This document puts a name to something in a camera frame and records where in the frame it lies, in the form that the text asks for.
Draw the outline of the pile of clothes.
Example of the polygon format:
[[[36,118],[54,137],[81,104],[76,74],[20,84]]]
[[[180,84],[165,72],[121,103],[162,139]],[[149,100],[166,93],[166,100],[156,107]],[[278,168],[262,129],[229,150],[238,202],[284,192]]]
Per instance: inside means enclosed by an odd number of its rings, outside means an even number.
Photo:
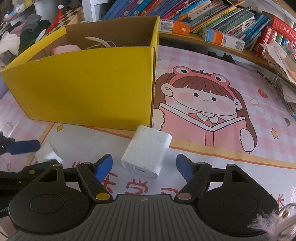
[[[1,72],[19,54],[32,46],[41,33],[50,27],[49,20],[42,20],[37,14],[29,15],[23,22],[17,22],[1,35]]]

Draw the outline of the white bookshelf frame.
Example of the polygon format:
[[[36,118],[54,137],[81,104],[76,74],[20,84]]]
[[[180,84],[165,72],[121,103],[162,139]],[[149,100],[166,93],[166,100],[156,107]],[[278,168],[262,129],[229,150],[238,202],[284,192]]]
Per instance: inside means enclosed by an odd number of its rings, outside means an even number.
[[[95,22],[100,20],[109,10],[112,1],[34,1],[35,12],[42,16],[43,19],[49,20],[51,23],[55,20],[58,13],[58,5],[63,4],[64,9],[67,7],[75,8],[82,6],[84,13],[84,20],[88,22]]]

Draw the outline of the yellow cardboard box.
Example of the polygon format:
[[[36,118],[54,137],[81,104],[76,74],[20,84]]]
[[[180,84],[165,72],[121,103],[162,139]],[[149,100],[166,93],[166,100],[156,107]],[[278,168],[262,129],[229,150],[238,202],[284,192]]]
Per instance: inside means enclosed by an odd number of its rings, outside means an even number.
[[[136,130],[150,126],[159,17],[134,16],[62,27],[22,52],[2,72],[33,120]],[[86,48],[112,41],[116,47]],[[51,55],[62,45],[81,51]]]

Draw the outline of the stack of papers and books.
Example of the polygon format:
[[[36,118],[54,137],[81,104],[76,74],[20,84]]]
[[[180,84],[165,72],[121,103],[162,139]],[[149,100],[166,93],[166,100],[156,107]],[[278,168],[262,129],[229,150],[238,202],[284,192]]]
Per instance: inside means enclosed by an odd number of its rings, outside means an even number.
[[[287,109],[295,118],[295,29],[274,15],[256,20],[252,52],[276,72],[275,84]]]

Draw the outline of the orange white small box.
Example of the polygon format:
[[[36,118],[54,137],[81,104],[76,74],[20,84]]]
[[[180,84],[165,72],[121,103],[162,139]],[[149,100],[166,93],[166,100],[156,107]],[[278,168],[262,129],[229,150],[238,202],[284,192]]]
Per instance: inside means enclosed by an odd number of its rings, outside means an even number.
[[[245,42],[243,40],[210,28],[203,28],[202,37],[206,42],[221,45],[240,52],[242,52],[245,47]]]

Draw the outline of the wooden chess board box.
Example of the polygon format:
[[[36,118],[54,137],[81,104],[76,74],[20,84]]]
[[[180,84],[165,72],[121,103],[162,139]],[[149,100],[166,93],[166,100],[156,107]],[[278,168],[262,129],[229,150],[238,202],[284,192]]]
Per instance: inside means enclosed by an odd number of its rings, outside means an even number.
[[[77,24],[83,20],[84,20],[84,13],[83,13],[83,8],[81,6],[74,9],[67,10],[63,13],[56,27],[53,28],[50,32],[48,32],[48,34],[62,28],[63,26]]]

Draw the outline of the small white charger plug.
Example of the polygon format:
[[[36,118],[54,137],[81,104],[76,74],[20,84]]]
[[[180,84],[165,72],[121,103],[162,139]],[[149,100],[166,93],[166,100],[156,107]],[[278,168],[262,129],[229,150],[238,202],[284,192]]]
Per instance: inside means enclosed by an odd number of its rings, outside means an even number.
[[[37,163],[43,163],[51,160],[56,160],[62,163],[63,160],[58,155],[57,150],[50,142],[44,144],[35,154]]]

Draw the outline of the pink cartoon desk mat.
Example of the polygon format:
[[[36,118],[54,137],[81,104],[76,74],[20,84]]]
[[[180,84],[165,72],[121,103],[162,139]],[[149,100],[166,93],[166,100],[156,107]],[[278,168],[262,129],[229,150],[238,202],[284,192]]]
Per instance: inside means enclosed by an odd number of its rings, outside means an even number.
[[[295,122],[275,110],[273,91],[262,84],[236,65],[157,47],[147,127],[172,136],[158,178],[122,166],[137,129],[55,123],[50,135],[63,162],[35,178],[11,178],[23,181],[9,203],[11,240],[295,240],[295,202],[279,207],[262,185],[277,175],[236,165],[275,166],[276,159],[266,158],[272,151],[295,157]],[[102,185],[113,200],[90,201],[76,167],[105,154],[113,166]],[[196,200],[174,200],[187,183],[178,154],[212,166],[209,189]]]

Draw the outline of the row of leaning books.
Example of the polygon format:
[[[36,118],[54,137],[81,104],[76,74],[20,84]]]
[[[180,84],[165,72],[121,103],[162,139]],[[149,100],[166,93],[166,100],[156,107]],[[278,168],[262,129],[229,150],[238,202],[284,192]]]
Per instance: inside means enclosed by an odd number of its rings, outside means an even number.
[[[256,42],[256,20],[262,16],[243,1],[115,1],[103,20],[127,16],[159,16],[190,25],[190,34],[202,36],[203,28],[218,30],[245,42]]]

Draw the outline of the pink plush paw toy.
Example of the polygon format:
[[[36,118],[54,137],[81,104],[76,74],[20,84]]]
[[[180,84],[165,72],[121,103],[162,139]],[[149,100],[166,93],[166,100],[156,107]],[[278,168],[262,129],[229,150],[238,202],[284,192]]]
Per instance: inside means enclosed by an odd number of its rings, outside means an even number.
[[[51,50],[51,55],[57,55],[62,53],[68,53],[68,52],[75,52],[75,51],[81,51],[81,48],[79,48],[77,45],[62,45],[55,47]]]

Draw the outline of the white power bank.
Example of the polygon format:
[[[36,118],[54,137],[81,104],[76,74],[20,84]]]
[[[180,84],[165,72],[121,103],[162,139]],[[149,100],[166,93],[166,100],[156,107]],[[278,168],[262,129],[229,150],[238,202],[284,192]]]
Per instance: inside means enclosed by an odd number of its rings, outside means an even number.
[[[158,178],[171,140],[168,133],[138,126],[121,159],[122,166],[147,178]]]

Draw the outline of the orange white toothpaste box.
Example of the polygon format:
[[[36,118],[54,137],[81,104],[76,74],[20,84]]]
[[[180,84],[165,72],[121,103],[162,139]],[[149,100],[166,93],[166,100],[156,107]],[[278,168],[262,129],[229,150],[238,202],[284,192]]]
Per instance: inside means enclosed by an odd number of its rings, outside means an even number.
[[[160,19],[159,31],[162,33],[189,36],[190,25],[181,21]]]

